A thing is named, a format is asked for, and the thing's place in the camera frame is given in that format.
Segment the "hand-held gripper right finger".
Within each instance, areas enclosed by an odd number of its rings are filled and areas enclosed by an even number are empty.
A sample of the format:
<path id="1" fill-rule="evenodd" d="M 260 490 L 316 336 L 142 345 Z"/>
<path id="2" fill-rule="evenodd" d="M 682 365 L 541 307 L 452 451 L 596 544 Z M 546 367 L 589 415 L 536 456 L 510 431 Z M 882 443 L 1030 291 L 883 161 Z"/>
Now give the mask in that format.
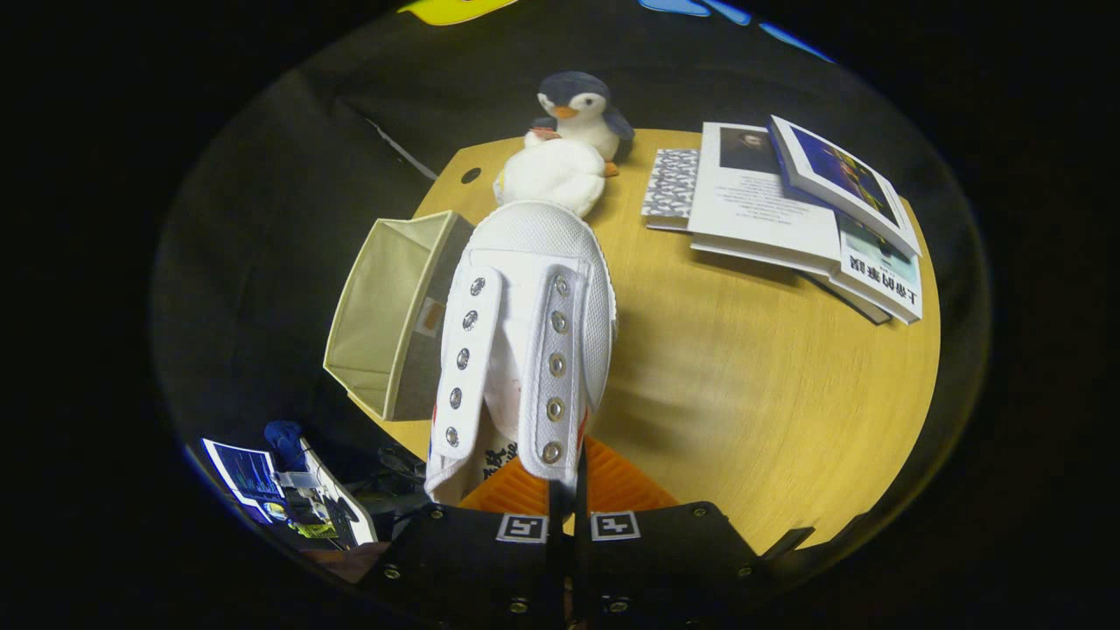
<path id="1" fill-rule="evenodd" d="M 682 503 L 584 441 L 573 611 L 589 629 L 737 629 L 773 594 L 767 563 L 708 501 Z"/>

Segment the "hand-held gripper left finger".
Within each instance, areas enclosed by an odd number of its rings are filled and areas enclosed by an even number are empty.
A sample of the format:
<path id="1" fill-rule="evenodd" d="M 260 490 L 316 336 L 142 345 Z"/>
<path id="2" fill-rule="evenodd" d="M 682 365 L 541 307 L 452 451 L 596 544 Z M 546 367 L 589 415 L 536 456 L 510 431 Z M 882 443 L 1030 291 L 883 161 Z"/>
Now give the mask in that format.
<path id="1" fill-rule="evenodd" d="M 544 481 L 542 512 L 428 504 L 360 580 L 403 629 L 564 629 L 564 487 Z"/>

